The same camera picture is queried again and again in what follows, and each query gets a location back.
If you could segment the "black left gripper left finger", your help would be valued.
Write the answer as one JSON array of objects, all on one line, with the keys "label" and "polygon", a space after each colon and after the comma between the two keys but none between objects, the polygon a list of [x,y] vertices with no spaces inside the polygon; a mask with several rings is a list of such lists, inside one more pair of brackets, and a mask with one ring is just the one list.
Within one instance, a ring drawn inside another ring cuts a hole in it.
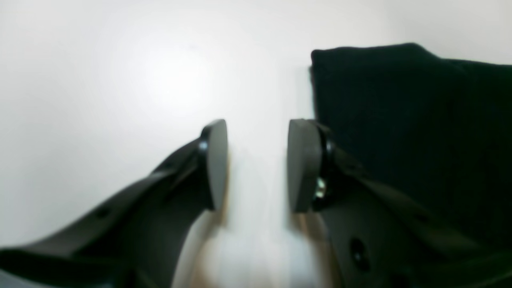
[{"label": "black left gripper left finger", "polygon": [[225,120],[60,231],[2,248],[2,288],[170,288],[190,229],[227,187]]}]

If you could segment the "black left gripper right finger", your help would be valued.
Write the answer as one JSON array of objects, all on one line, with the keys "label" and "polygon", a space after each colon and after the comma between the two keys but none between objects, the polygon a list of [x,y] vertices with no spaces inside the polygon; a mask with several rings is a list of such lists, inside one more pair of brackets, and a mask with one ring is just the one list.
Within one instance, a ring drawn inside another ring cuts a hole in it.
[{"label": "black left gripper right finger", "polygon": [[511,250],[478,243],[372,179],[315,120],[290,120],[288,201],[317,213],[344,288],[510,288]]}]

